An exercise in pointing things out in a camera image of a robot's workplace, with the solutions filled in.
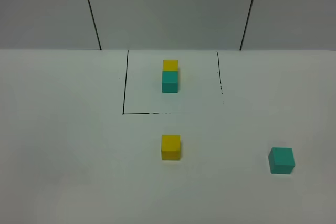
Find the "yellow template block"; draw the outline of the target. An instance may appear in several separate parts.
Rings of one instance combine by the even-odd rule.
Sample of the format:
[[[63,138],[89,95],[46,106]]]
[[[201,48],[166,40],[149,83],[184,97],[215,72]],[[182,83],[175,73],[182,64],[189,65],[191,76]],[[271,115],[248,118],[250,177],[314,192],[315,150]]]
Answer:
[[[163,61],[163,71],[178,71],[179,70],[178,60],[164,60]]]

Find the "teal template block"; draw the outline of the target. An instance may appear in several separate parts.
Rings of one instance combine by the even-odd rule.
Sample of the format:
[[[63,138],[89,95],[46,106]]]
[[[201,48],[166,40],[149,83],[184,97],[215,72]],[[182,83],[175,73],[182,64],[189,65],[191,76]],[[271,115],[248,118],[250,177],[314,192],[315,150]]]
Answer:
[[[178,93],[179,72],[178,71],[163,71],[161,84],[162,84],[163,93]]]

